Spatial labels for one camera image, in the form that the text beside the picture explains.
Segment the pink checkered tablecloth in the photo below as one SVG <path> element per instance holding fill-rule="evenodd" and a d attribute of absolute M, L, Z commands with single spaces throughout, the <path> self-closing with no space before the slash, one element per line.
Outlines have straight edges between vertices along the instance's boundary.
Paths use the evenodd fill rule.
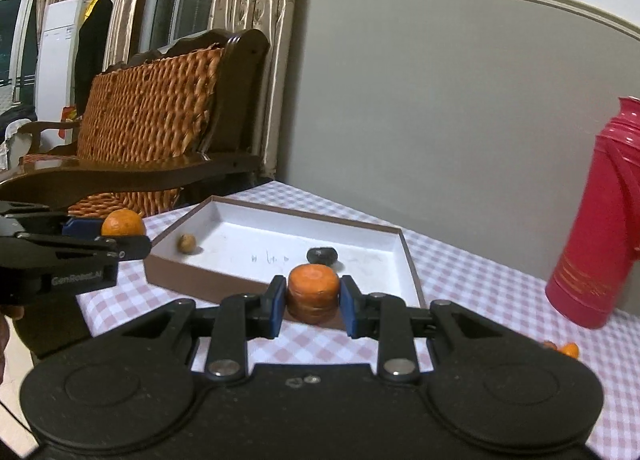
<path fill-rule="evenodd" d="M 374 223 L 386 223 L 325 198 L 279 182 L 238 193 L 234 198 Z M 145 220 L 155 237 L 190 208 Z M 533 339 L 580 345 L 580 360 L 588 364 L 605 389 L 605 406 L 589 439 L 601 456 L 636 460 L 640 456 L 640 317 L 616 312 L 600 330 L 574 325 L 549 305 L 545 281 L 504 265 L 467 253 L 414 231 L 404 236 L 422 281 L 424 297 L 450 299 Z M 82 294 L 79 303 L 94 335 L 108 331 L 178 294 L 149 285 L 142 262 L 123 263 L 118 284 L 97 293 Z M 209 304 L 199 301 L 199 307 Z M 416 341 L 422 370 L 431 369 L 424 340 Z M 377 343 L 352 341 L 345 334 L 284 322 L 274 341 L 249 343 L 250 367 L 254 363 L 360 363 L 375 366 Z M 204 363 L 206 344 L 194 367 Z"/>

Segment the human hand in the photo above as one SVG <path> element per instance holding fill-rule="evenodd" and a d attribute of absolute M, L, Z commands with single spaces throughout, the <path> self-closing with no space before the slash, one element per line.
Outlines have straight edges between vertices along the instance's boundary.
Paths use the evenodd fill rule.
<path fill-rule="evenodd" d="M 24 307 L 13 307 L 12 305 L 0 306 L 0 383 L 4 379 L 4 349 L 9 342 L 9 322 L 5 316 L 11 319 L 20 319 L 24 315 Z"/>

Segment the cardboard box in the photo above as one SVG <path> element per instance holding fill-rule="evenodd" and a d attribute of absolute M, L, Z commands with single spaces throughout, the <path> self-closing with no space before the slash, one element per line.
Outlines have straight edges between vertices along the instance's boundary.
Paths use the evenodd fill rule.
<path fill-rule="evenodd" d="M 198 243 L 190 255 L 177 248 L 185 233 Z M 288 277 L 307 263 L 310 247 L 334 247 L 334 270 L 351 275 L 363 293 L 394 294 L 409 307 L 426 307 L 401 229 L 220 197 L 202 202 L 154 239 L 144 260 L 146 279 L 219 303 L 231 294 L 263 293 L 274 275 Z M 286 319 L 292 319 L 288 313 Z M 343 328 L 339 315 L 323 326 Z"/>

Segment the red thermos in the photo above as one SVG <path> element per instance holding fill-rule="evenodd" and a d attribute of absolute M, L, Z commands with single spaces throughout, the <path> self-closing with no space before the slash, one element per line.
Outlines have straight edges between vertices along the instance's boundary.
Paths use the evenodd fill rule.
<path fill-rule="evenodd" d="M 580 209 L 546 297 L 574 323 L 599 328 L 639 257 L 640 100 L 625 97 L 596 136 Z"/>

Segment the small orange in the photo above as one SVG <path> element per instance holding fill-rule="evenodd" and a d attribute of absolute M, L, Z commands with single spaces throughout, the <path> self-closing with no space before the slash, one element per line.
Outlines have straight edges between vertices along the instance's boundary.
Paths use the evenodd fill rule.
<path fill-rule="evenodd" d="M 118 209 L 104 219 L 100 233 L 102 236 L 146 235 L 146 227 L 135 211 Z"/>
<path fill-rule="evenodd" d="M 564 355 L 568 355 L 569 357 L 573 357 L 574 359 L 577 359 L 578 356 L 580 355 L 580 348 L 578 348 L 578 345 L 575 344 L 575 343 L 567 343 L 562 348 L 560 348 L 558 351 L 562 352 Z"/>

